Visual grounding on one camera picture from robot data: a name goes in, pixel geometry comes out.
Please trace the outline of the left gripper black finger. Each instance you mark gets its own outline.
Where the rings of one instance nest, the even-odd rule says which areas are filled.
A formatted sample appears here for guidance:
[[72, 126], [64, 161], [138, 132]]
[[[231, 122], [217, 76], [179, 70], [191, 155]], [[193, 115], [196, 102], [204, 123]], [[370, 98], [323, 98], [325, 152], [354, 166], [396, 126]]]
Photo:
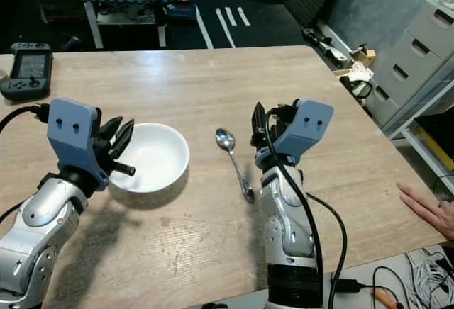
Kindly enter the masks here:
[[116, 132], [113, 143], [111, 143], [111, 158], [116, 160], [122, 155], [123, 151], [126, 150], [130, 141], [132, 140], [134, 131], [134, 120], [130, 119], [126, 124], [120, 127], [120, 130]]
[[122, 116], [109, 119], [100, 127], [101, 143], [110, 147], [122, 147]]

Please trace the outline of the person's bare hand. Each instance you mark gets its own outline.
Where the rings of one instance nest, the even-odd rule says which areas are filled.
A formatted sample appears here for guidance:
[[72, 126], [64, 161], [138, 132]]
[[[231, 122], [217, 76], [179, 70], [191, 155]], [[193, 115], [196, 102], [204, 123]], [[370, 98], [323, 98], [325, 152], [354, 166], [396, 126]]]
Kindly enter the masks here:
[[411, 186], [398, 182], [403, 193], [400, 200], [412, 209], [419, 218], [426, 221], [448, 240], [453, 239], [453, 204], [448, 200], [438, 200], [434, 195], [420, 196]]

